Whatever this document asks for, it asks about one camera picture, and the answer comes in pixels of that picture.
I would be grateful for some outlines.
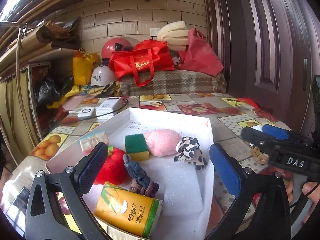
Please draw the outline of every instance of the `curtain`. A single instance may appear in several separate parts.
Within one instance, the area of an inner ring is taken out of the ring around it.
[[[33,142],[38,143],[38,138],[33,128],[29,100],[28,100],[28,75],[26,72],[20,73],[21,93],[23,105],[27,115],[25,124],[18,100],[18,91],[16,77],[10,78],[7,82],[0,84],[0,115],[4,124],[4,130],[9,140],[8,147],[11,150],[12,157],[17,164],[29,154],[33,149]],[[32,131],[32,138],[29,137],[26,128],[28,125]]]

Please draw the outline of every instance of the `red pumpkin toy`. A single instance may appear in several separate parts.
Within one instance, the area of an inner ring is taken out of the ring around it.
[[[126,182],[130,178],[124,166],[124,154],[125,151],[123,150],[114,147],[110,150],[109,147],[109,156],[97,175],[95,184],[104,185],[106,181],[109,181],[112,184],[119,185]]]

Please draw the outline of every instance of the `light switch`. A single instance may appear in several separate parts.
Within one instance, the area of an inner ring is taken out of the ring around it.
[[[150,36],[156,37],[159,33],[160,28],[150,28]]]

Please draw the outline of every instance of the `black and white fabric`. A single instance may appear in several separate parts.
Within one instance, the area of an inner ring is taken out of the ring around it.
[[[183,137],[177,144],[176,150],[178,152],[174,157],[174,161],[184,160],[185,163],[194,164],[199,171],[204,168],[208,163],[202,157],[202,151],[199,148],[200,144],[197,138]]]

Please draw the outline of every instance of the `white helmet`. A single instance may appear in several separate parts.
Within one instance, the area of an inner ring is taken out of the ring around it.
[[[105,87],[106,85],[117,81],[115,72],[105,65],[97,66],[91,76],[91,85]]]

